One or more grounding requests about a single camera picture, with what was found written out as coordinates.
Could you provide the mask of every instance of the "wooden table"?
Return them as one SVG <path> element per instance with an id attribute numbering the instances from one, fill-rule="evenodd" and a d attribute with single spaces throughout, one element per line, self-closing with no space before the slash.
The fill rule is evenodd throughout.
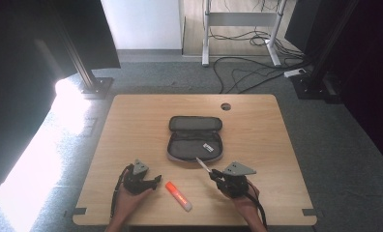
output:
<path id="1" fill-rule="evenodd" d="M 231 108 L 223 110 L 228 103 Z M 111 196 L 125 166 L 140 159 L 149 166 L 145 180 L 162 174 L 156 192 L 133 214 L 131 225 L 245 225 L 198 163 L 167 159 L 168 122 L 175 115 L 221 118 L 223 158 L 206 163 L 224 170 L 234 160 L 257 171 L 248 178 L 260 189 L 270 225 L 313 225 L 301 170 L 276 98 L 272 95 L 119 95 L 105 122 L 98 148 L 74 215 L 81 225 L 108 224 Z M 165 189 L 171 181 L 192 203 L 186 212 Z"/>

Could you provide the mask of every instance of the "table hole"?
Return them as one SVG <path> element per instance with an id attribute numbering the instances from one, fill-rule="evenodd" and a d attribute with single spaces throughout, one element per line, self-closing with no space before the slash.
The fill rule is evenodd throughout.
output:
<path id="1" fill-rule="evenodd" d="M 229 104 L 229 103 L 223 103 L 222 105 L 221 105 L 221 109 L 222 110 L 230 110 L 231 109 L 231 105 Z"/>

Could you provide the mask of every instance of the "pencil case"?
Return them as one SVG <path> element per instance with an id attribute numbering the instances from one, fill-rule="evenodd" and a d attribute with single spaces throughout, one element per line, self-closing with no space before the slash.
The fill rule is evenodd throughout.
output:
<path id="1" fill-rule="evenodd" d="M 167 157 L 170 160 L 194 162 L 195 158 L 203 161 L 221 159 L 220 118 L 174 116 L 168 127 L 172 131 L 167 145 Z"/>

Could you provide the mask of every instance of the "red marker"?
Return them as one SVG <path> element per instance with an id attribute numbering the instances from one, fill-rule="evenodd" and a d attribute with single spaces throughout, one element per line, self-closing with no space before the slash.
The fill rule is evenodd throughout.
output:
<path id="1" fill-rule="evenodd" d="M 186 199 L 186 197 L 175 187 L 171 182 L 167 182 L 165 185 L 167 190 L 173 195 L 173 197 L 179 202 L 179 204 L 185 209 L 185 211 L 190 211 L 192 209 L 192 203 Z"/>

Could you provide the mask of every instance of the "black stand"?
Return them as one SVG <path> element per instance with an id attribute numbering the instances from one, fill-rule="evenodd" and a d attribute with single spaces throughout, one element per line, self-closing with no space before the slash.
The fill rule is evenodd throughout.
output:
<path id="1" fill-rule="evenodd" d="M 337 78 L 333 73 L 329 73 L 328 70 L 333 63 L 335 48 L 338 48 L 339 36 L 358 3 L 359 0 L 351 0 L 344 9 L 339 24 L 330 35 L 319 57 L 319 61 L 311 74 L 291 77 L 298 99 L 325 100 L 327 103 L 340 103 Z"/>
<path id="2" fill-rule="evenodd" d="M 74 66 L 76 67 L 76 70 L 80 73 L 80 76 L 82 78 L 82 83 L 80 84 L 80 93 L 83 94 L 83 97 L 85 99 L 92 99 L 92 100 L 102 100 L 106 97 L 107 92 L 110 89 L 110 86 L 113 83 L 112 77 L 103 77 L 103 78 L 96 78 L 92 71 L 88 70 L 85 65 L 83 64 L 79 53 L 77 52 L 76 48 L 74 47 L 74 43 L 71 40 L 71 37 L 68 34 L 68 31 L 66 30 L 62 18 L 60 18 L 55 5 L 53 4 L 53 0 L 48 1 L 49 10 L 52 14 L 52 18 L 54 21 L 54 24 L 56 26 L 56 29 L 59 33 L 59 35 L 62 38 L 62 41 L 68 50 L 68 53 L 74 62 Z"/>

